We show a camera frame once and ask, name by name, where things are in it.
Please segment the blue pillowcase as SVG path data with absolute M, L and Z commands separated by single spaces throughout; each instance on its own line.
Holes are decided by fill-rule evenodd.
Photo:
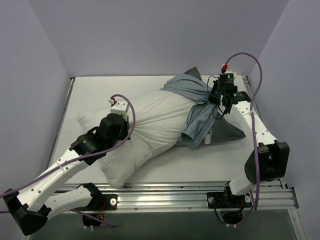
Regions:
M 212 144 L 238 141 L 246 137 L 241 129 L 224 118 L 218 119 L 220 114 L 217 107 L 209 102 L 211 88 L 203 82 L 197 67 L 192 67 L 168 80 L 160 90 L 195 101 L 188 112 L 186 127 L 176 143 L 177 146 L 198 148 L 207 134 L 211 134 Z

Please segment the white pillow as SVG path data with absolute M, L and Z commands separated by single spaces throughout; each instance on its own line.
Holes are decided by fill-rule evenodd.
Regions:
M 99 159 L 100 169 L 112 188 L 120 188 L 150 159 L 164 153 L 181 137 L 187 116 L 196 103 L 176 93 L 158 90 L 131 98 L 136 120 L 133 133 L 122 146 Z

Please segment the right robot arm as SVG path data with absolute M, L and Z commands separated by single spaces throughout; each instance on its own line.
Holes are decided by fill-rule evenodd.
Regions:
M 273 181 L 285 176 L 290 147 L 273 136 L 253 107 L 253 98 L 245 91 L 238 91 L 232 73 L 221 73 L 213 81 L 209 101 L 223 106 L 223 114 L 230 114 L 252 142 L 252 153 L 244 164 L 243 172 L 228 183 L 222 193 L 223 203 L 234 206 L 240 195 L 248 193 L 261 182 Z

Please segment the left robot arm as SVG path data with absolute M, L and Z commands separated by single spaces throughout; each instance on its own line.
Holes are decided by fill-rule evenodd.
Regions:
M 64 193 L 55 192 L 77 173 L 122 145 L 130 138 L 129 118 L 110 113 L 98 126 L 80 135 L 46 171 L 21 189 L 8 189 L 3 200 L 20 230 L 29 236 L 49 219 L 73 209 L 96 210 L 103 194 L 89 182 Z

